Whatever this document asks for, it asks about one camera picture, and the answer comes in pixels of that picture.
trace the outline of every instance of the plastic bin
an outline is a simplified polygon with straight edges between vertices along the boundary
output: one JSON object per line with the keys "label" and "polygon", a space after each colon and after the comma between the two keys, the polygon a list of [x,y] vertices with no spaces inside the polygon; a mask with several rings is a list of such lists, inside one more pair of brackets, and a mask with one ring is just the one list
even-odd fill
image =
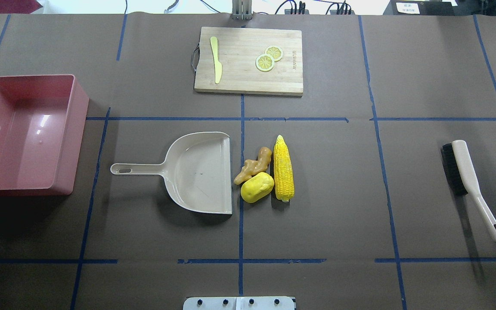
{"label": "plastic bin", "polygon": [[71,194],[88,103],[71,74],[0,77],[0,196]]}

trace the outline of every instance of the black bristles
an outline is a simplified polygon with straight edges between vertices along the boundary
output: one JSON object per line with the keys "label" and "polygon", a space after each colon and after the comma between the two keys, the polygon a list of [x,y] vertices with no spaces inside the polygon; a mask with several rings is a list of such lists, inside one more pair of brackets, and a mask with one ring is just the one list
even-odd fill
{"label": "black bristles", "polygon": [[447,183],[456,196],[468,194],[460,177],[459,167],[456,164],[455,153],[451,143],[441,148],[441,159],[443,160],[443,170],[447,177]]}

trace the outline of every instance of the cutting board handle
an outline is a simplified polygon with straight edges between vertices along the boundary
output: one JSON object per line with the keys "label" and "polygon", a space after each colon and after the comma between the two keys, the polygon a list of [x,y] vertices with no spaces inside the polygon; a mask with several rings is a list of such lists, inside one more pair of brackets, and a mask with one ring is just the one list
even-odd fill
{"label": "cutting board handle", "polygon": [[198,59],[196,60],[196,67],[198,67],[198,61],[200,60],[200,43],[198,43],[195,47],[195,50],[192,52],[191,56],[191,67],[196,73],[196,67],[195,67],[195,53],[198,51]]}

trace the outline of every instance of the wooden cutting board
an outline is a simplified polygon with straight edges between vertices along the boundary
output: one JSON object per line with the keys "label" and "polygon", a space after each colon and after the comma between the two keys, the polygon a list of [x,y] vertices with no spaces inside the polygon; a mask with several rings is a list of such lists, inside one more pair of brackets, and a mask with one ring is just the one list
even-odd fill
{"label": "wooden cutting board", "polygon": [[[215,84],[210,37],[218,39],[223,74]],[[302,96],[303,57],[300,30],[202,27],[195,91],[214,93]],[[256,68],[256,58],[270,45],[281,47],[284,57],[268,72]]]}

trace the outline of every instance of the yellow knife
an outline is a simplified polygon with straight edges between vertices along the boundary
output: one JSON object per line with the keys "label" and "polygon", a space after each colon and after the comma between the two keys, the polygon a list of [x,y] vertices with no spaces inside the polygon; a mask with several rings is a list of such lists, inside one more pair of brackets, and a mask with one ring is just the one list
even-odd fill
{"label": "yellow knife", "polygon": [[212,45],[212,54],[214,56],[215,84],[219,84],[221,74],[223,73],[223,65],[218,59],[217,38],[210,37],[210,45]]}

